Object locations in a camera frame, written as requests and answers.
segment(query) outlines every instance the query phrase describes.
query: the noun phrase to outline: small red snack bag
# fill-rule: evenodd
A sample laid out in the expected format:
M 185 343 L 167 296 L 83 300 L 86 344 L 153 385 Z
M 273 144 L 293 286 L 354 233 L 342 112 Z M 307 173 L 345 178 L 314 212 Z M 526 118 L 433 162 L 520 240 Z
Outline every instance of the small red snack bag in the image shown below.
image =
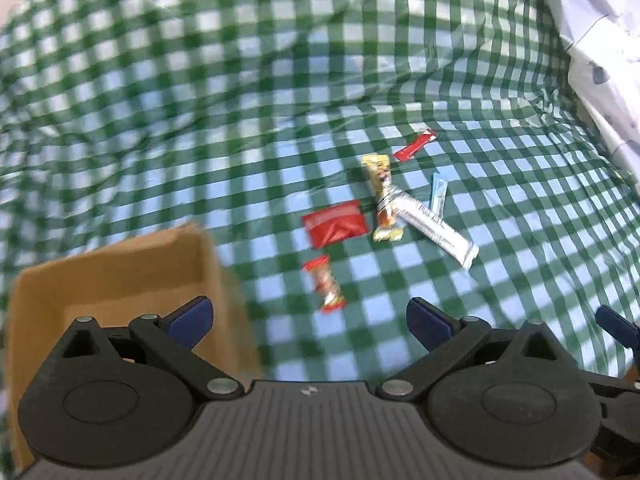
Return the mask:
M 369 232 L 364 215 L 360 212 L 360 200 L 351 200 L 305 215 L 302 223 L 316 249 Z
M 328 256 L 318 256 L 308 261 L 302 268 L 314 277 L 316 290 L 322 296 L 322 306 L 320 307 L 322 312 L 338 310 L 347 304 L 340 292 L 340 286 L 336 283 L 329 268 Z
M 414 140 L 411 144 L 405 146 L 402 150 L 398 150 L 394 153 L 394 157 L 397 158 L 400 162 L 408 161 L 414 153 L 417 152 L 421 147 L 423 147 L 427 142 L 431 142 L 436 138 L 436 134 L 433 132 L 431 128 L 427 128 L 423 133 L 418 135 L 417 139 Z

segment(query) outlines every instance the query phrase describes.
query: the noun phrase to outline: white fabric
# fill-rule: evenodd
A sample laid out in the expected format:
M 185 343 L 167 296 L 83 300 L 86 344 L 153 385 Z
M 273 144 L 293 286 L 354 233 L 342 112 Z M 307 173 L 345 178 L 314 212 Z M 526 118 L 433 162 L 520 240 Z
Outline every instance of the white fabric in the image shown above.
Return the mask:
M 547 0 L 567 52 L 569 84 L 640 192 L 640 0 Z

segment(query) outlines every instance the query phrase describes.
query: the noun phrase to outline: checkered fabric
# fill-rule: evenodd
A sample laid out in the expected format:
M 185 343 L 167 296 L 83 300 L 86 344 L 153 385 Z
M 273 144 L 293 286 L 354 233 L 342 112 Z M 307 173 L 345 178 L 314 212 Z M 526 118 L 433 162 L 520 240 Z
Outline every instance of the checkered fabric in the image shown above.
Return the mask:
M 640 317 L 640 207 L 576 117 L 544 0 L 25 0 L 0 36 L 0 290 L 25 266 L 186 220 L 239 276 L 281 380 L 377 380 L 423 354 L 421 296 L 495 326 L 546 321 L 581 367 L 630 356 L 596 328 Z M 301 216 L 392 165 L 480 247 L 466 272 L 407 227 L 326 249 L 348 300 L 318 312 Z

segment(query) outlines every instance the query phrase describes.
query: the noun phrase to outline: white snack bar wrapper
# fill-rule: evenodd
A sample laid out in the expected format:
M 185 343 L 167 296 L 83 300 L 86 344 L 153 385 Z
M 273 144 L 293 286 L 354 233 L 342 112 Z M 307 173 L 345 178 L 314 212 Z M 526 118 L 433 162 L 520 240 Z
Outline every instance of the white snack bar wrapper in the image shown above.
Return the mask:
M 391 207 L 408 224 L 429 237 L 447 253 L 451 254 L 465 270 L 469 270 L 474 258 L 478 256 L 478 246 L 467 240 L 453 227 L 445 223 L 431 209 L 417 198 L 391 186 L 389 193 Z

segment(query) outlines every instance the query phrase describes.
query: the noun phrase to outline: yellow candy bar wrapper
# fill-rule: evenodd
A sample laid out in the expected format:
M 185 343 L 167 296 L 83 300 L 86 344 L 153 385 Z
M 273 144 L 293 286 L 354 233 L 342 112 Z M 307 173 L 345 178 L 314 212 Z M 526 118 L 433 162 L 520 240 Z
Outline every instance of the yellow candy bar wrapper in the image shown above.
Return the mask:
M 363 155 L 362 165 L 369 173 L 373 191 L 378 199 L 378 227 L 373 231 L 376 242 L 382 240 L 395 241 L 402 238 L 402 228 L 396 224 L 396 213 L 391 208 L 389 193 L 391 192 L 391 160 L 388 155 L 370 153 Z

